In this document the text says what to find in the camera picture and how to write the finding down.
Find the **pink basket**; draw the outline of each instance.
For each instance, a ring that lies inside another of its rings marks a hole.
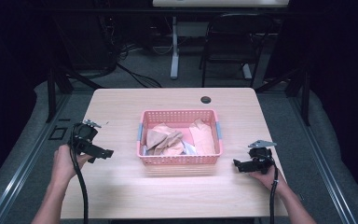
[[[192,144],[189,125],[201,119],[212,130],[214,151],[211,155],[145,156],[147,131],[160,123],[182,132],[183,140]],[[156,110],[144,111],[138,130],[137,154],[145,165],[162,164],[215,164],[223,152],[220,125],[214,110]]]

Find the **forearm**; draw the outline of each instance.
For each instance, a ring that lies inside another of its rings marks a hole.
[[[50,183],[36,216],[32,223],[60,223],[62,201],[68,183]]]
[[[316,223],[291,189],[286,188],[280,191],[279,195],[281,196],[284,206],[286,207],[291,223]]]

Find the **wooden tabletop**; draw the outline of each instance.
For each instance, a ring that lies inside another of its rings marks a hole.
[[[204,104],[200,98],[209,96]],[[223,155],[214,165],[149,165],[136,154],[144,110],[213,109],[220,122]],[[82,173],[89,195],[89,218],[268,217],[269,191],[239,173],[233,159],[249,161],[247,146],[271,141],[253,89],[97,90],[85,119],[103,127],[93,144],[113,157],[87,163]],[[275,148],[270,147],[282,170]],[[287,216],[279,198],[276,216]],[[83,198],[76,177],[62,206],[62,218],[82,218]]]
[[[289,0],[153,0],[154,7],[287,7]]]

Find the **cloth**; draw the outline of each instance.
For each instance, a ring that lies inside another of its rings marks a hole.
[[[155,126],[147,132],[146,144],[148,155],[180,155],[184,151],[183,134],[168,127],[165,123]]]
[[[214,142],[212,137],[211,127],[202,122],[201,119],[196,119],[190,124],[190,132],[193,136],[194,146],[197,154],[211,155],[215,154]]]

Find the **hand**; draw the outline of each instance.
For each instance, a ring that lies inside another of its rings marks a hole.
[[[265,175],[261,174],[260,172],[249,173],[249,176],[258,179],[269,190],[271,190],[271,188],[272,188],[272,183],[274,182],[274,175],[275,175],[275,167],[274,166],[270,166]],[[279,193],[282,190],[288,188],[287,183],[284,180],[280,170],[278,170],[278,180],[279,180],[279,182],[278,182],[276,191]]]
[[[87,160],[92,157],[87,154],[77,155],[77,162],[81,169]],[[71,159],[71,150],[68,145],[62,145],[54,152],[54,164],[51,174],[51,183],[67,184],[76,175]]]

